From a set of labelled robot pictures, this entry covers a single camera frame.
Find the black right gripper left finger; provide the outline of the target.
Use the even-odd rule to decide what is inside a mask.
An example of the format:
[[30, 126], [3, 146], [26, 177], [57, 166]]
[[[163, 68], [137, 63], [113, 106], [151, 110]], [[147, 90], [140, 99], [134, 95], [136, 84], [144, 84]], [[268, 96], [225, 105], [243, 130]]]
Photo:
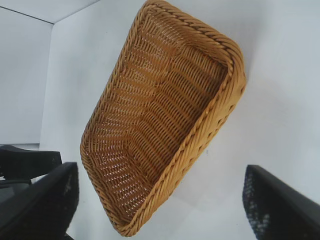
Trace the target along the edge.
[[78, 203], [78, 166], [67, 162], [1, 202], [0, 238], [63, 240]]

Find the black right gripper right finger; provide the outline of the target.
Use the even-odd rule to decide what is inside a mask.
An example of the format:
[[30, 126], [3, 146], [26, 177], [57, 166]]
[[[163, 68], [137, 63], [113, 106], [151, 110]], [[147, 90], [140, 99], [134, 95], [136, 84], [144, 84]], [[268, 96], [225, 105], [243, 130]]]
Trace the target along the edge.
[[320, 206], [259, 165], [246, 167], [243, 208], [258, 240], [318, 240]]

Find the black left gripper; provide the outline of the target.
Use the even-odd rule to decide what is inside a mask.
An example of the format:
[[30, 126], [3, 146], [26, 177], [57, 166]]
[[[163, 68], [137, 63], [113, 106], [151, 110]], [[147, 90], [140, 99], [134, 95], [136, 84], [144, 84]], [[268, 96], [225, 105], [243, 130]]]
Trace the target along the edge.
[[32, 179], [50, 174], [62, 164], [58, 151], [27, 150], [13, 145], [0, 147], [0, 206], [25, 206], [42, 200], [48, 185], [32, 185]]

